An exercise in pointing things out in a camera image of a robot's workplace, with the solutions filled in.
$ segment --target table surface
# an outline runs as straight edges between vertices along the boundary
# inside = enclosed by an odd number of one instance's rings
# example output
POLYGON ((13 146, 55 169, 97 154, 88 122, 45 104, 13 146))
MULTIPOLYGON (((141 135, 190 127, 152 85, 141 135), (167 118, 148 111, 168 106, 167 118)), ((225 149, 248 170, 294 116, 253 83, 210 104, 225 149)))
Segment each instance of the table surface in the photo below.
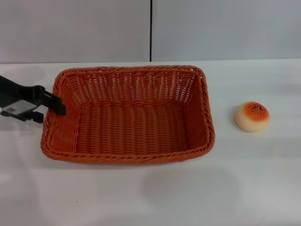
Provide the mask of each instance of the table surface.
POLYGON ((206 74, 216 132, 210 153, 148 166, 54 161, 40 149, 42 125, 0 117, 0 224, 301 225, 301 59, 10 64, 0 65, 0 74, 52 91, 67 68, 187 64, 206 74), (246 133, 233 122, 246 101, 269 110, 263 132, 246 133))

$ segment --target orange wicker basket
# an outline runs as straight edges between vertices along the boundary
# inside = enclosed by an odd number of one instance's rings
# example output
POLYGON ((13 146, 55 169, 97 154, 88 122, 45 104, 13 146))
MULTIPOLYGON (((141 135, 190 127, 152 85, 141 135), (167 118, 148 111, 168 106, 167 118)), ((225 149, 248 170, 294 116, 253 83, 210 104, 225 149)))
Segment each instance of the orange wicker basket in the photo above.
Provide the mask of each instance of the orange wicker basket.
POLYGON ((161 163, 208 153, 214 144, 205 75, 194 66, 95 67, 61 72, 41 141, 55 160, 161 163))

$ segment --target gray wall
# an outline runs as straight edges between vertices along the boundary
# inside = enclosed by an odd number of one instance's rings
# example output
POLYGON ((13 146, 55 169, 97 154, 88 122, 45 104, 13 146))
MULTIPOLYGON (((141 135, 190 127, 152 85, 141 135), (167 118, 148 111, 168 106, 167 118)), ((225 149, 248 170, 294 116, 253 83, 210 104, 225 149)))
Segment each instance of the gray wall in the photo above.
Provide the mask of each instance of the gray wall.
POLYGON ((153 61, 301 58, 301 0, 154 0, 153 61))
POLYGON ((0 63, 149 60, 149 0, 1 0, 0 63))

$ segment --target round bun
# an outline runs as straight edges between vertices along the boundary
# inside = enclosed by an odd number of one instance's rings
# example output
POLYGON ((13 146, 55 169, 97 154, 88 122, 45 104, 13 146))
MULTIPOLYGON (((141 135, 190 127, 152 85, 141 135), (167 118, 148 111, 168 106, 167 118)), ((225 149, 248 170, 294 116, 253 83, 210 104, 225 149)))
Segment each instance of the round bun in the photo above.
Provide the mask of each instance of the round bun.
POLYGON ((248 132, 259 132, 269 123, 268 110, 259 103, 246 102, 234 114, 237 125, 248 132))

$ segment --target robotic arm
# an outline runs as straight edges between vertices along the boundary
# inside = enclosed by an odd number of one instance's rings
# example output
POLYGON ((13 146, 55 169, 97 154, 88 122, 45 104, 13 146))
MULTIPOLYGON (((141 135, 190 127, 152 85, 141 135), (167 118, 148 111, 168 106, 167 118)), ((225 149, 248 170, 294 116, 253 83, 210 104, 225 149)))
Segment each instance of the robotic arm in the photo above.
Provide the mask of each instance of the robotic arm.
POLYGON ((42 123, 44 115, 34 112, 38 106, 44 105, 57 114, 65 115, 66 107, 61 98, 45 91, 43 86, 21 86, 0 76, 0 114, 18 120, 33 120, 42 123))

